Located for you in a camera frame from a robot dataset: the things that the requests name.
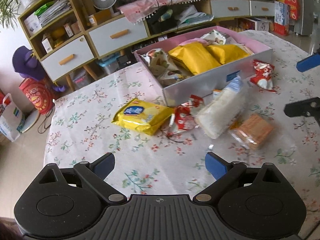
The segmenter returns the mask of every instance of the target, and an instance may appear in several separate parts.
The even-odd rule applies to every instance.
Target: blue oval logo
[[[141,114],[144,110],[144,107],[142,106],[129,106],[124,110],[125,115],[137,115]]]

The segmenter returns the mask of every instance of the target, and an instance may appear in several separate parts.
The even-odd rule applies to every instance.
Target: wooden cabinet leg
[[[74,84],[73,84],[73,82],[71,80],[70,75],[67,75],[66,78],[67,78],[67,82],[68,82],[69,87],[71,88],[72,92],[74,92],[75,91],[75,86],[74,86]]]
[[[90,66],[84,65],[83,68],[89,73],[90,76],[93,77],[93,79],[94,79],[95,81],[98,80],[97,75],[93,72],[93,70],[92,70],[92,68],[91,68]]]

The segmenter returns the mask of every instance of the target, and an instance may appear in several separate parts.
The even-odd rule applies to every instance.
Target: black robotic base
[[[189,195],[131,195],[127,200],[103,181],[114,165],[113,154],[68,169],[46,165],[14,208],[24,238],[299,239],[305,205],[272,163],[247,168],[209,152],[205,165],[217,181],[193,200]]]

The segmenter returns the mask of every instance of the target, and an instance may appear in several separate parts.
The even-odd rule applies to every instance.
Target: stack of papers
[[[70,9],[71,5],[69,0],[58,0],[54,5],[52,5],[43,14],[40,15],[39,23],[42,27],[44,27],[52,22],[55,18],[69,11]]]

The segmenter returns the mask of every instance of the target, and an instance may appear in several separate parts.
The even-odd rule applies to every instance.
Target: spider plant
[[[18,0],[0,0],[0,24],[4,28],[17,27],[17,16],[20,7]]]

